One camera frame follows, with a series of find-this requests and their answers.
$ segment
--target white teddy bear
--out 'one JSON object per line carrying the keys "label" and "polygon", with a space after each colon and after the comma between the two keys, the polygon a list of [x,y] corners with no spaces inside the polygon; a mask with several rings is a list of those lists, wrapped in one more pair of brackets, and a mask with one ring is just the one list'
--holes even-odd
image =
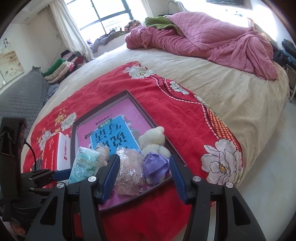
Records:
{"label": "white teddy bear", "polygon": [[139,137],[138,143],[140,145],[140,149],[142,150],[143,157],[152,151],[165,156],[167,159],[170,158],[170,151],[164,147],[164,132],[165,129],[162,126],[158,126],[154,129],[146,131],[144,135]]}

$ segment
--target flower center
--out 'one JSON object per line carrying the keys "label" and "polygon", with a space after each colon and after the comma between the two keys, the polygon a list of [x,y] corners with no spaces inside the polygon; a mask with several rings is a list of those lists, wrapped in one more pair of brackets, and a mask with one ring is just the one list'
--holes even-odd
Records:
{"label": "flower center", "polygon": [[225,174],[226,173],[226,167],[225,166],[223,166],[221,163],[219,164],[219,169],[220,169],[220,172],[222,172],[223,174]]}

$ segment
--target teddy bear head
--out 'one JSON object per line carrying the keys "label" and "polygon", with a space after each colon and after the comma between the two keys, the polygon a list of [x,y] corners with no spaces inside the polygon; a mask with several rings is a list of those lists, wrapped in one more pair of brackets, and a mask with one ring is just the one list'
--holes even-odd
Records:
{"label": "teddy bear head", "polygon": [[164,132],[165,129],[162,126],[158,126],[154,129],[146,131],[145,134],[140,136],[138,139],[141,150],[150,144],[158,144],[163,146],[165,144]]}

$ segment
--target white curtain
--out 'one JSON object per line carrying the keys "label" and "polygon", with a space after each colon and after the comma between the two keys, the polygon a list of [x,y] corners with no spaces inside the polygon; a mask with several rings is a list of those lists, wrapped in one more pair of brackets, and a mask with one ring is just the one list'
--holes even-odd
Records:
{"label": "white curtain", "polygon": [[151,18],[154,17],[148,0],[141,0],[141,3],[142,3],[142,5],[143,5],[143,7],[145,9],[145,12],[146,12],[147,16],[151,17]]}
{"label": "white curtain", "polygon": [[49,6],[65,46],[71,52],[79,52],[88,61],[91,61],[94,57],[93,53],[84,41],[64,0],[55,0]]}

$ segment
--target green label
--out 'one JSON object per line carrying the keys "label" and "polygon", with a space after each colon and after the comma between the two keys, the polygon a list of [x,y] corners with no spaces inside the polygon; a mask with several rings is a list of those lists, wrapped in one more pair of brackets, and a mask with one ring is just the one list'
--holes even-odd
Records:
{"label": "green label", "polygon": [[110,124],[112,122],[112,120],[113,120],[112,118],[106,120],[104,123],[102,123],[98,126],[98,129],[101,129],[101,128],[105,127],[106,125]]}

